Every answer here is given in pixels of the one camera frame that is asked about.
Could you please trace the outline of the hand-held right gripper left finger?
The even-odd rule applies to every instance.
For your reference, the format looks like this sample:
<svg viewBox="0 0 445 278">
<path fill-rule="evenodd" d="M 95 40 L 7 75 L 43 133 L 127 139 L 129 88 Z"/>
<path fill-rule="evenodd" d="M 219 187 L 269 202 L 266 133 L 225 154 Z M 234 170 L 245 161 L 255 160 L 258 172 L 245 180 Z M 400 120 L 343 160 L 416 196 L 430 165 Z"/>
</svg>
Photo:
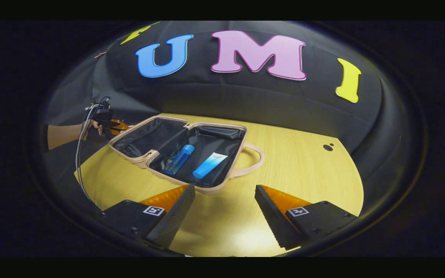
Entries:
<svg viewBox="0 0 445 278">
<path fill-rule="evenodd" d="M 123 200 L 101 212 L 101 222 L 135 243 L 169 249 L 194 199 L 194 185 L 182 185 L 143 201 Z"/>
</svg>

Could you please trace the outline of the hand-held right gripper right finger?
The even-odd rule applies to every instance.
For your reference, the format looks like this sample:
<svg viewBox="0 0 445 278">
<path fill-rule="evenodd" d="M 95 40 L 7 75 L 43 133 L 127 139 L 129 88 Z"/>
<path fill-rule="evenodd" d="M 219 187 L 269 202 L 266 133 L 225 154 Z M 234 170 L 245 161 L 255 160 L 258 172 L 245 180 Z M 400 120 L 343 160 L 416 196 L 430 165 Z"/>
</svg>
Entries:
<svg viewBox="0 0 445 278">
<path fill-rule="evenodd" d="M 305 247 L 335 236 L 357 216 L 329 201 L 312 203 L 256 185 L 255 200 L 280 247 Z"/>
</svg>

